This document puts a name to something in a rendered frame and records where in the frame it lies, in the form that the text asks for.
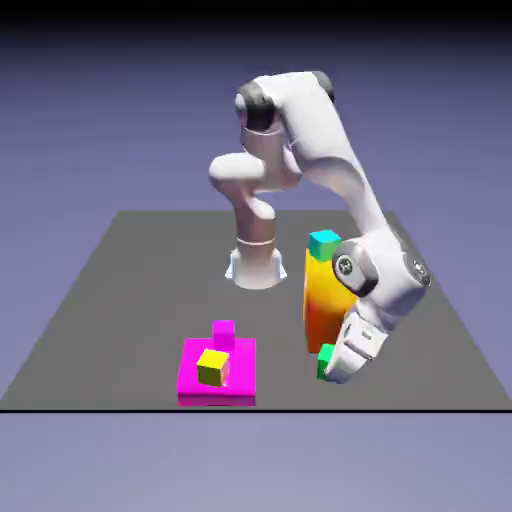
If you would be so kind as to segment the large magenta box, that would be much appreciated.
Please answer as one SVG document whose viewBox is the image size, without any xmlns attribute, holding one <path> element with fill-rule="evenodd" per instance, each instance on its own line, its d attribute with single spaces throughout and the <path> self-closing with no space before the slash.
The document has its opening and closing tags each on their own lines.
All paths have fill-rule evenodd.
<svg viewBox="0 0 512 512">
<path fill-rule="evenodd" d="M 230 354 L 230 372 L 223 387 L 198 382 L 196 363 L 213 339 L 185 340 L 176 382 L 179 406 L 253 406 L 256 401 L 256 340 L 236 339 Z"/>
</svg>

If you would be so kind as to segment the small magenta cube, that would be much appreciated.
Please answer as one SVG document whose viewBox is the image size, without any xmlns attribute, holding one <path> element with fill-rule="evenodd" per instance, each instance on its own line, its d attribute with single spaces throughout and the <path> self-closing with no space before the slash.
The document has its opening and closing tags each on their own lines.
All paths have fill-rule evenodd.
<svg viewBox="0 0 512 512">
<path fill-rule="evenodd" d="M 212 339 L 215 350 L 231 351 L 236 341 L 234 320 L 215 320 L 212 323 Z"/>
</svg>

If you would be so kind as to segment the small green cube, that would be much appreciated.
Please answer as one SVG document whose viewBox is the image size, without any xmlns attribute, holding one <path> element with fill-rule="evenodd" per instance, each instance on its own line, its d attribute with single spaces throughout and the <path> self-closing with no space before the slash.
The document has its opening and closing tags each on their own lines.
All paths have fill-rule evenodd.
<svg viewBox="0 0 512 512">
<path fill-rule="evenodd" d="M 317 354 L 317 369 L 316 377 L 321 380 L 328 381 L 329 378 L 326 376 L 326 368 L 330 362 L 334 351 L 335 345 L 325 343 L 321 346 L 320 351 Z"/>
</svg>

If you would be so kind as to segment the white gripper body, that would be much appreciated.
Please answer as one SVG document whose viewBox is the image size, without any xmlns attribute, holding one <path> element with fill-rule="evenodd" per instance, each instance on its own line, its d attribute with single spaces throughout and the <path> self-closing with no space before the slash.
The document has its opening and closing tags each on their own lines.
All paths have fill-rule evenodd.
<svg viewBox="0 0 512 512">
<path fill-rule="evenodd" d="M 343 342 L 338 342 L 324 373 L 329 381 L 345 383 L 370 361 L 371 358 L 360 355 Z"/>
</svg>

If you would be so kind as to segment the small cyan cube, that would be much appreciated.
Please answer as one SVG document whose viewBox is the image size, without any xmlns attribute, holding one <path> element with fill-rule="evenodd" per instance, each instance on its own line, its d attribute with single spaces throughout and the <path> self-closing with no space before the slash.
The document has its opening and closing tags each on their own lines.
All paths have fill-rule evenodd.
<svg viewBox="0 0 512 512">
<path fill-rule="evenodd" d="M 320 262 L 330 261 L 342 238 L 331 229 L 309 233 L 308 248 L 311 256 Z"/>
</svg>

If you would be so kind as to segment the large orange box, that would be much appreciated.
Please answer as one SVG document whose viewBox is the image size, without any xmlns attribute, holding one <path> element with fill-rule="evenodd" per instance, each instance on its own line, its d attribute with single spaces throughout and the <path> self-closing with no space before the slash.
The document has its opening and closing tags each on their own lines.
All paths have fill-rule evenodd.
<svg viewBox="0 0 512 512">
<path fill-rule="evenodd" d="M 336 342 L 344 317 L 356 300 L 357 296 L 336 279 L 331 263 L 318 261 L 306 250 L 303 322 L 310 353 Z"/>
</svg>

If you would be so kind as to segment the small yellow cube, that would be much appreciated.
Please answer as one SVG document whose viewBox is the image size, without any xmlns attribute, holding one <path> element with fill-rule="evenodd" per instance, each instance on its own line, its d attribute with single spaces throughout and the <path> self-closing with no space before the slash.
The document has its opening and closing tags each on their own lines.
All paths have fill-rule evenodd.
<svg viewBox="0 0 512 512">
<path fill-rule="evenodd" d="M 228 352 L 205 349 L 197 363 L 198 382 L 212 387 L 223 387 L 230 372 Z"/>
</svg>

